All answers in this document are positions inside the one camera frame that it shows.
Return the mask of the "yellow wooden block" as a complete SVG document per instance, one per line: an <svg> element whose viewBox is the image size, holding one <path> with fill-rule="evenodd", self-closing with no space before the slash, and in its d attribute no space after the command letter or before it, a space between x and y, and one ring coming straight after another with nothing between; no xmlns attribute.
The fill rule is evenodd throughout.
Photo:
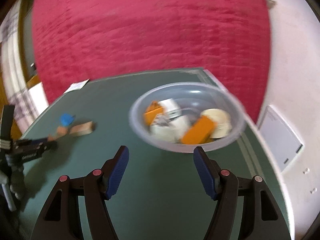
<svg viewBox="0 0 320 240"><path fill-rule="evenodd" d="M216 126L216 122L203 115L184 134L180 142L186 145L204 144L210 138Z"/></svg>

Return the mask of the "red quilted blanket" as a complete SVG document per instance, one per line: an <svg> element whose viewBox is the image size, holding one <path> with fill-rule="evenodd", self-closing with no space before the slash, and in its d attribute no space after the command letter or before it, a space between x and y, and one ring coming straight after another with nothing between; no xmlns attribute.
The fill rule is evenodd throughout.
<svg viewBox="0 0 320 240"><path fill-rule="evenodd" d="M34 0L31 23L49 102L82 80L203 67L258 119L270 68L266 0Z"/></svg>

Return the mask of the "blue wooden wedge block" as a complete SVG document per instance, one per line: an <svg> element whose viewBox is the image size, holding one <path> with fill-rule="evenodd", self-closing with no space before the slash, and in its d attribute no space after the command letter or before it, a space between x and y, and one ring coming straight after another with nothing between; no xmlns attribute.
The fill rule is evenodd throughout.
<svg viewBox="0 0 320 240"><path fill-rule="evenodd" d="M64 127L70 126L75 120L75 116L64 113L63 115L60 116L60 122L61 125Z"/></svg>

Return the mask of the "clear plastic bowl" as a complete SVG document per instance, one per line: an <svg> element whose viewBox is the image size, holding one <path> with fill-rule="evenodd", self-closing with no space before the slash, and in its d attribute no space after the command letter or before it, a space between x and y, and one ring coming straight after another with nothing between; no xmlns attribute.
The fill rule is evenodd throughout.
<svg viewBox="0 0 320 240"><path fill-rule="evenodd" d="M231 93L199 82L171 83L144 93L131 106L129 124L149 145L191 153L195 145L182 144L181 139L203 115L216 123L201 144L205 151L230 145L246 126L244 108Z"/></svg>

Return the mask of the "orange wooden block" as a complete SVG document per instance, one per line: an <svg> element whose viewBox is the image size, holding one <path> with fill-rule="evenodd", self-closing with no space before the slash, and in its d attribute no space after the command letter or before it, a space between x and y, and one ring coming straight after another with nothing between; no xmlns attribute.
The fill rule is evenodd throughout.
<svg viewBox="0 0 320 240"><path fill-rule="evenodd" d="M147 107L144 113L144 122L146 125L150 126L154 120L154 118L158 114L163 114L164 108L159 104L158 101L152 101L150 105Z"/></svg>

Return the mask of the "white curtain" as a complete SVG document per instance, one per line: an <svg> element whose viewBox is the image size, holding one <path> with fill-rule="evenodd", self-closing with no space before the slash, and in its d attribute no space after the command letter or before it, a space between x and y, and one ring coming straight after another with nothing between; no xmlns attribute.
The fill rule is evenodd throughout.
<svg viewBox="0 0 320 240"><path fill-rule="evenodd" d="M48 108L49 103L42 83L27 88L22 69L18 44L18 21L21 19L21 3L17 0L1 24L1 68L7 100L15 105L14 118L24 133Z"/></svg>

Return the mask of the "white plastic cup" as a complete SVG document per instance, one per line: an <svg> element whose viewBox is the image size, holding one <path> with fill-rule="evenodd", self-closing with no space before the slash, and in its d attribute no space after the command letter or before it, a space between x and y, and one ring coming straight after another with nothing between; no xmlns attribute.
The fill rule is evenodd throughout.
<svg viewBox="0 0 320 240"><path fill-rule="evenodd" d="M231 117L226 111L218 108L211 108L202 111L201 116L203 115L216 124L216 127L210 136L212 139L220 139L229 135L232 129L232 124Z"/></svg>

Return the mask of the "small white striped wedge block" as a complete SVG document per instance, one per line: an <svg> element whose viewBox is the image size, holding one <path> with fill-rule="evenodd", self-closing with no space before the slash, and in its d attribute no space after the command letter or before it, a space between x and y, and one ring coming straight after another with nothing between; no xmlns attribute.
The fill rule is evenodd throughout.
<svg viewBox="0 0 320 240"><path fill-rule="evenodd" d="M150 125L150 134L157 140L179 143L190 128L190 121L185 115L169 119L160 114Z"/></svg>

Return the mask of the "white wall panel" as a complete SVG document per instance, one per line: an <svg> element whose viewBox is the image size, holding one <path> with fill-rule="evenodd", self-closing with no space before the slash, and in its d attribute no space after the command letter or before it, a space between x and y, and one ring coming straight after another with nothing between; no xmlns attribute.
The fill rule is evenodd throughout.
<svg viewBox="0 0 320 240"><path fill-rule="evenodd" d="M304 148L304 142L272 105L267 105L259 123L259 131L281 171Z"/></svg>

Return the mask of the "natural wooden cube block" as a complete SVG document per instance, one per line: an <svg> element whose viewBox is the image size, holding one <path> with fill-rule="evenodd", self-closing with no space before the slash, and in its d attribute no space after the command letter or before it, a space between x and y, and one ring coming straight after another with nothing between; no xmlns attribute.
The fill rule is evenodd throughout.
<svg viewBox="0 0 320 240"><path fill-rule="evenodd" d="M69 131L68 127L58 126L56 129L56 137L60 138L60 137L67 135L68 131Z"/></svg>

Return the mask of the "brown wooden block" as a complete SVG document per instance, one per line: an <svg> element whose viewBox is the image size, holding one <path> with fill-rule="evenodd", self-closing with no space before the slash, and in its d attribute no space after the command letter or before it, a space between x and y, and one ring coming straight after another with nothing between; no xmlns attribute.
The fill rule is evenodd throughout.
<svg viewBox="0 0 320 240"><path fill-rule="evenodd" d="M79 136L91 134L94 131L94 129L95 129L95 124L94 122L90 121L90 122L73 126L69 130L69 134L75 137L79 137Z"/></svg>

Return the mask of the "white paper card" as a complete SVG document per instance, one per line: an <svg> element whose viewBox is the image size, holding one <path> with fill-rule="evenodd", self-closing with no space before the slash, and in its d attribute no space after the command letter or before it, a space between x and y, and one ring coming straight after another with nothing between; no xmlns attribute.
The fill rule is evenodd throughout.
<svg viewBox="0 0 320 240"><path fill-rule="evenodd" d="M75 90L80 90L82 89L87 83L88 83L89 79L81 81L81 82L77 82L77 83L72 83L67 90L64 92L64 94L75 91Z"/></svg>

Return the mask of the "large white striped wedge block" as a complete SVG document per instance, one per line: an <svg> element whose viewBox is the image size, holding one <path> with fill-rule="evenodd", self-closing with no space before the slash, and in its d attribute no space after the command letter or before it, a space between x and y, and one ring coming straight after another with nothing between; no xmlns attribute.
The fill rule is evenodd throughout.
<svg viewBox="0 0 320 240"><path fill-rule="evenodd" d="M174 99L172 98L165 99L165 100L159 101L158 103L161 107L163 107L164 114L169 119L178 118L179 116L182 115L182 110Z"/></svg>

